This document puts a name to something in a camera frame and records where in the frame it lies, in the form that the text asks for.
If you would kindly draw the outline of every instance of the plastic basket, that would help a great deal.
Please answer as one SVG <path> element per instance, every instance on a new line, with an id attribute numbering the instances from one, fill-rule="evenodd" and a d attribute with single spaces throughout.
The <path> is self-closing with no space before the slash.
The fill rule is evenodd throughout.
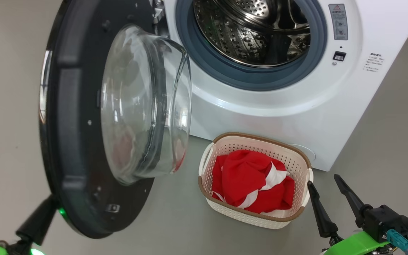
<path id="1" fill-rule="evenodd" d="M 215 159 L 219 155 L 227 155 L 241 149 L 261 152 L 284 163 L 290 177 L 295 181 L 291 209 L 258 214 L 228 205 L 212 197 L 212 169 Z M 199 163 L 198 178 L 199 189 L 215 211 L 251 225 L 280 229 L 300 216 L 305 209 L 310 198 L 307 182 L 313 181 L 313 171 L 306 155 L 295 147 L 264 137 L 232 132 L 220 135 L 205 149 Z"/>

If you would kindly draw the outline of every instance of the floor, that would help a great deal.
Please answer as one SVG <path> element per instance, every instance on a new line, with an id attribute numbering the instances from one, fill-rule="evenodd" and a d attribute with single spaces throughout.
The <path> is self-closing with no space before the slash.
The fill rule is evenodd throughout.
<path id="1" fill-rule="evenodd" d="M 10 1 L 0 1 L 8 5 Z M 51 23 L 60 1 L 36 0 L 0 8 L 0 239 L 10 243 L 22 221 L 50 191 L 39 148 L 37 105 L 40 74 Z M 25 12 L 26 15 L 15 15 Z M 24 24 L 24 33 L 18 33 Z M 191 138 L 183 168 L 157 178 L 140 216 L 106 239 L 76 234 L 57 215 L 45 239 L 47 255 L 319 254 L 309 204 L 284 229 L 244 224 L 212 210 L 198 189 L 198 163 L 209 141 Z M 355 219 L 333 181 L 338 173 L 373 206 L 386 204 L 408 216 L 408 40 L 330 172 L 315 172 L 315 185 L 342 237 Z"/>

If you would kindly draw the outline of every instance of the green light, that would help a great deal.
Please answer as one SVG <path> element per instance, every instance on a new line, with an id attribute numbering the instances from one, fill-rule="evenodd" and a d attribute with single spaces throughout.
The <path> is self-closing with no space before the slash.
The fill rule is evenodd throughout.
<path id="1" fill-rule="evenodd" d="M 43 252 L 41 252 L 40 250 L 36 250 L 36 249 L 31 249 L 31 254 L 32 255 L 45 255 Z"/>

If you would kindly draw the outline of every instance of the white basket handle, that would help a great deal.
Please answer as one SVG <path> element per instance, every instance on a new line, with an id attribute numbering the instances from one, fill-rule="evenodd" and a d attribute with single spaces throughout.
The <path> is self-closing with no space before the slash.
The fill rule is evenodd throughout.
<path id="1" fill-rule="evenodd" d="M 311 168 L 309 168 L 308 170 L 310 171 L 310 177 L 309 177 L 308 181 L 314 181 L 313 170 Z M 303 206 L 303 207 L 306 206 L 306 204 L 308 203 L 308 200 L 310 199 L 310 193 L 308 192 L 308 181 L 306 181 L 305 190 L 304 190 L 306 195 L 303 197 L 303 200 L 302 200 L 302 203 L 301 203 L 301 206 Z"/>
<path id="2" fill-rule="evenodd" d="M 209 164 L 209 160 L 210 157 L 209 155 L 212 154 L 212 152 L 214 151 L 214 143 L 211 142 L 207 148 L 204 150 L 203 156 L 201 158 L 201 161 L 199 162 L 199 176 L 202 176 L 202 173 L 204 172 L 204 170 L 207 168 L 207 165 Z"/>

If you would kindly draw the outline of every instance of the gray sticker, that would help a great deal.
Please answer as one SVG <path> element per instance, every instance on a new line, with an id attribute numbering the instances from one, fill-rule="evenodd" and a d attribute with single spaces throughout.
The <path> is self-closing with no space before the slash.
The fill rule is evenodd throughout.
<path id="1" fill-rule="evenodd" d="M 335 40 L 347 40 L 349 33 L 347 31 L 347 17 L 344 4 L 328 5 L 333 21 L 333 34 Z"/>

